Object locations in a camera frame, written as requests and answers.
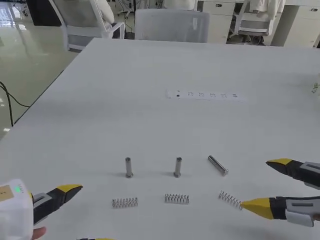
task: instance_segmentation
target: chair leg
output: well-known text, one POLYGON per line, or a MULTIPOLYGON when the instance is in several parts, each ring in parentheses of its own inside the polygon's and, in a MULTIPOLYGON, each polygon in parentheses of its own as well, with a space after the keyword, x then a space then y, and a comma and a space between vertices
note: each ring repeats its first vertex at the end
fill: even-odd
POLYGON ((125 39, 125 24, 121 24, 119 27, 120 30, 120 39, 125 39))

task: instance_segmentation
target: white device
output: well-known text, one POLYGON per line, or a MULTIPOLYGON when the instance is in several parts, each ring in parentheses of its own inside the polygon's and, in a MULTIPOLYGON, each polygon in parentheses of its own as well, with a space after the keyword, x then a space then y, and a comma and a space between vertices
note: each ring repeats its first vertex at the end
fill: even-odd
POLYGON ((0 185, 0 240, 31 240, 34 206, 20 179, 0 185))

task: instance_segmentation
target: robotic hand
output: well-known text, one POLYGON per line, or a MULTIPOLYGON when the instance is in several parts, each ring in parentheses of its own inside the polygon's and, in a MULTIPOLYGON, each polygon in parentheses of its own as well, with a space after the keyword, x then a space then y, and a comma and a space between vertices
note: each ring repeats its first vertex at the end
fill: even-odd
MULTIPOLYGON (((320 189, 319 163, 280 158, 267 161, 266 164, 309 187, 320 189)), ((313 227, 314 220, 320 220, 320 196, 257 198, 243 201, 241 206, 266 219, 282 219, 307 227, 313 227)))
POLYGON ((0 239, 31 240, 45 234, 45 228, 34 230, 63 204, 72 199, 81 185, 61 185, 47 192, 32 195, 20 179, 0 185, 0 239))

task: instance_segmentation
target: white cloth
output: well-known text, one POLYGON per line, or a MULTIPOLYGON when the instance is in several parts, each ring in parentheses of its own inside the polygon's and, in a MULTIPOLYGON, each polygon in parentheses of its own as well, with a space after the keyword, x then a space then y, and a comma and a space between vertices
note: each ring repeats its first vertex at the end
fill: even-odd
POLYGON ((258 17, 268 16, 274 20, 277 13, 282 13, 286 0, 251 0, 250 12, 257 12, 258 17))
POLYGON ((101 13, 102 19, 109 24, 113 24, 115 22, 115 16, 107 0, 95 0, 95 2, 101 13))

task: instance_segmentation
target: person's hand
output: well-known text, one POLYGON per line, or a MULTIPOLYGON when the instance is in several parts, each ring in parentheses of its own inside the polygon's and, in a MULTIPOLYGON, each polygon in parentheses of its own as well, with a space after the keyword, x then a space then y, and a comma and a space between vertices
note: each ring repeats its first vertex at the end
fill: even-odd
POLYGON ((43 235, 45 235, 46 231, 47 231, 47 229, 44 226, 37 228, 37 229, 34 229, 33 235, 32 235, 32 240, 36 240, 38 238, 41 238, 43 235))

